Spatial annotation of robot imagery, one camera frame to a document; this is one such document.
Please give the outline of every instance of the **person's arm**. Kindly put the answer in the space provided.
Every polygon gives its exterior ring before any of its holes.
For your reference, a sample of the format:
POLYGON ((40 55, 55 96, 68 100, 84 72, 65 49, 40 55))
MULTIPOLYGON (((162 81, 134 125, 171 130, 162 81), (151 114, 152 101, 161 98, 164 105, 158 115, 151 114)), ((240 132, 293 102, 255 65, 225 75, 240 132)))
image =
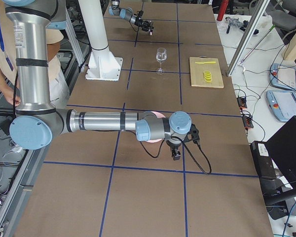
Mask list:
POLYGON ((60 50, 60 42, 47 45, 47 59, 50 62, 60 50))
MULTIPOLYGON (((3 93, 7 102, 13 105, 13 89, 6 84, 4 79, 5 77, 0 69, 0 91, 3 93)), ((16 96, 15 105, 18 106, 20 104, 20 101, 20 97, 16 96)))

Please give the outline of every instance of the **white desk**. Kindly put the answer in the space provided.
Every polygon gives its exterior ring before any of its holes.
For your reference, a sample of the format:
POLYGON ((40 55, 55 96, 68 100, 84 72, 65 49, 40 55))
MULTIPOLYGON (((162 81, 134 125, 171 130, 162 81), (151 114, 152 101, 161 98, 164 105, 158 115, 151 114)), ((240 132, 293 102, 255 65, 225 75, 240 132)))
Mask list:
MULTIPOLYGON (((239 18, 239 21, 250 20, 250 16, 240 16, 240 15, 225 15, 224 17, 230 16, 231 18, 239 18)), ((272 18, 270 16, 264 16, 261 18, 257 29, 259 29, 259 33, 253 36, 247 45, 248 48, 252 48, 258 40, 266 34, 266 32, 272 26, 272 18)), ((222 45, 224 47, 224 53, 226 56, 227 63, 229 64, 236 49, 231 47, 237 47, 241 37, 243 35, 243 31, 239 28, 231 27, 229 34, 226 33, 226 28, 224 30, 219 31, 222 45)), ((258 49, 271 49, 276 48, 280 45, 283 45, 283 42, 279 35, 277 34, 276 30, 271 31, 268 36, 261 42, 258 46, 258 49)), ((281 50, 278 56, 275 59, 275 63, 281 63, 283 60, 282 51, 286 50, 286 46, 279 47, 277 49, 269 50, 269 51, 260 51, 255 50, 245 61, 244 66, 246 70, 250 70, 253 72, 262 72, 269 70, 270 65, 273 63, 273 60, 276 54, 281 50)), ((246 49, 244 54, 242 55, 241 59, 250 51, 250 49, 246 49)), ((282 65, 286 66, 293 66, 295 62, 292 61, 283 61, 282 65)), ((269 84, 269 72, 264 72, 261 74, 254 74, 250 72, 245 72, 243 75, 243 68, 237 66, 233 72, 232 81, 235 84, 235 89, 241 89, 245 91, 247 96, 255 95, 252 91, 256 92, 257 94, 261 95, 261 93, 265 90, 265 88, 269 84)), ((268 86, 267 90, 270 89, 278 89, 272 86, 268 86)), ((254 105, 256 103, 256 98, 250 96, 247 98, 247 106, 251 114, 253 114, 253 120, 259 123, 265 130, 265 138, 264 141, 267 141, 280 127, 284 125, 283 122, 280 122, 276 119, 273 112, 271 111, 268 101, 266 99, 266 91, 261 95, 261 99, 256 104, 255 111, 254 105)), ((243 96, 243 92, 235 91, 236 95, 243 96)), ((254 129, 249 130, 248 132, 248 141, 249 143, 258 140, 260 141, 263 138, 264 132, 263 130, 254 123, 254 129)), ((287 217, 283 217, 279 220, 272 220, 270 218, 270 222, 272 225, 273 233, 275 234, 282 234, 284 223, 286 222, 287 217)), ((289 223, 293 225, 293 227, 286 229, 286 235, 292 236, 292 232, 296 232, 296 217, 290 217, 289 223)))

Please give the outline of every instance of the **blue and white device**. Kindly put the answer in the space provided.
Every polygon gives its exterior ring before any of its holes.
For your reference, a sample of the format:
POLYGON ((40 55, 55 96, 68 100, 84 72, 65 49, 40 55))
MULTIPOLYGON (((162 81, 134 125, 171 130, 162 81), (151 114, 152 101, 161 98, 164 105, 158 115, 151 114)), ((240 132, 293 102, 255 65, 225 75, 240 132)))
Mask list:
POLYGON ((289 67, 274 63, 271 66, 270 80, 274 87, 284 90, 296 90, 296 66, 289 67))
POLYGON ((287 122, 296 115, 296 94, 288 90, 268 90, 266 98, 276 118, 287 122))

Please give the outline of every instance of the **label sticker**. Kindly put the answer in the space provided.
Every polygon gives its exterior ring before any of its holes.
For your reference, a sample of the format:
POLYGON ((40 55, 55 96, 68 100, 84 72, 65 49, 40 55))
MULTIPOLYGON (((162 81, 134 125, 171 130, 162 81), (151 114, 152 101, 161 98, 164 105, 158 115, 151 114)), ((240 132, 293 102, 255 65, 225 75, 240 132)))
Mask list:
POLYGON ((268 157, 268 152, 264 144, 259 143, 258 148, 259 148, 260 156, 268 157))
POLYGON ((25 48, 24 26, 14 26, 16 48, 25 48))

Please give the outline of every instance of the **wine glass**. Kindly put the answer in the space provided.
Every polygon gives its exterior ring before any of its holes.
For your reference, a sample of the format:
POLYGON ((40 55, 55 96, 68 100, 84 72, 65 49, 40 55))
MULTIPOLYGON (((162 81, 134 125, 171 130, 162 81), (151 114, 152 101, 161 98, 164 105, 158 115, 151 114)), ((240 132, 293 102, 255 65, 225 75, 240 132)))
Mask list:
POLYGON ((156 72, 157 74, 161 75, 164 73, 161 64, 167 59, 167 50, 165 48, 159 48, 157 50, 156 59, 160 63, 160 68, 158 68, 156 72))

